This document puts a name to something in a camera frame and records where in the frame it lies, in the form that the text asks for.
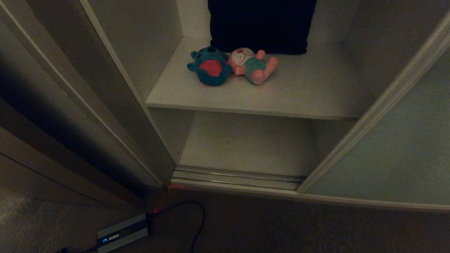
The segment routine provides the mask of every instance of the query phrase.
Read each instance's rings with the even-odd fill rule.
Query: electronic device
[[[151,214],[143,213],[99,231],[97,233],[97,252],[108,253],[150,235],[151,217]]]

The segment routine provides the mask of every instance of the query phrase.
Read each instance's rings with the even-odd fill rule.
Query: floor
[[[197,253],[450,252],[450,214],[385,211],[169,190],[160,206],[195,199],[207,216]],[[139,214],[0,194],[0,252],[69,253],[90,248],[96,232]],[[154,235],[117,253],[189,252],[197,206],[161,215]]]

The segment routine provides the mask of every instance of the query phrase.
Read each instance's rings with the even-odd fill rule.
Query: blue stuffed animal
[[[230,76],[232,67],[227,64],[228,56],[215,47],[193,51],[191,57],[194,63],[189,63],[188,69],[196,72],[200,82],[206,85],[219,86]]]

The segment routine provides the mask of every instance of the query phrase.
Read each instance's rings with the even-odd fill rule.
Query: red belly patch
[[[206,60],[200,64],[200,68],[206,70],[212,77],[218,77],[223,70],[222,64],[218,60]]]

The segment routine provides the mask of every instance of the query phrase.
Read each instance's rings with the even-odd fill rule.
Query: plush toy face
[[[248,59],[255,57],[255,53],[250,48],[239,48],[230,55],[236,65],[244,65]]]
[[[226,54],[212,46],[206,47],[198,52],[192,52],[191,57],[194,59],[196,64],[202,64],[207,60],[218,60],[219,62],[226,62],[228,60],[228,56]]]

